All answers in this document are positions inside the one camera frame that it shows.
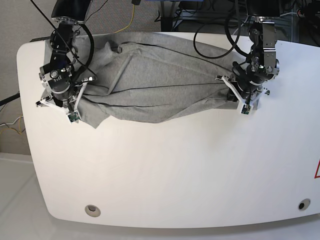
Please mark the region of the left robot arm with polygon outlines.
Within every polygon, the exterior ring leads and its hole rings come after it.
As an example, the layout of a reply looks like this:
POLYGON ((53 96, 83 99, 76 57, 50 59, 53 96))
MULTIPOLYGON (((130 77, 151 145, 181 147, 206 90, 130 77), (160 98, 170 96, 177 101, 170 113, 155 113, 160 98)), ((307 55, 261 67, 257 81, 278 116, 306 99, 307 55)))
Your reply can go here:
POLYGON ((247 16, 254 18, 248 29, 248 36, 252 42, 250 52, 246 53, 238 46, 241 34, 238 32, 233 39, 229 30, 229 22, 233 16, 237 18, 237 28, 242 28, 241 6, 236 0, 224 21, 224 32, 231 48, 218 56, 207 56, 199 50, 196 50, 196 53, 208 60, 218 60, 235 50, 245 58, 241 63, 232 63, 230 76, 217 76, 216 79, 227 87, 227 92, 224 98, 215 100, 214 106, 220 109, 237 109, 243 115, 250 115, 258 106, 260 98, 270 94, 263 84, 274 79, 280 72, 276 54, 276 27, 272 20, 280 16, 280 7, 277 0, 247 0, 245 4, 247 16))

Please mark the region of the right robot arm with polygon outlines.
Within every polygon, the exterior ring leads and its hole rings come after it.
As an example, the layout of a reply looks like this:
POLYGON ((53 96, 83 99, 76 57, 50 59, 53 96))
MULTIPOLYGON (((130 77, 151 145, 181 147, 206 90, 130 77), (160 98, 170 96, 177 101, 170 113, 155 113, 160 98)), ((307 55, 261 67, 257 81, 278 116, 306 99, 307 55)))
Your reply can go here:
POLYGON ((94 56, 94 39, 85 22, 92 2, 90 0, 58 0, 53 8, 51 18, 47 21, 58 23, 49 38, 51 55, 49 63, 40 67, 39 78, 44 92, 37 107, 50 107, 63 112, 70 123, 82 119, 79 103, 87 84, 97 80, 92 72, 90 76, 81 78, 85 71, 90 71, 94 56), (82 63, 75 46, 80 26, 87 33, 90 43, 86 63, 82 63))

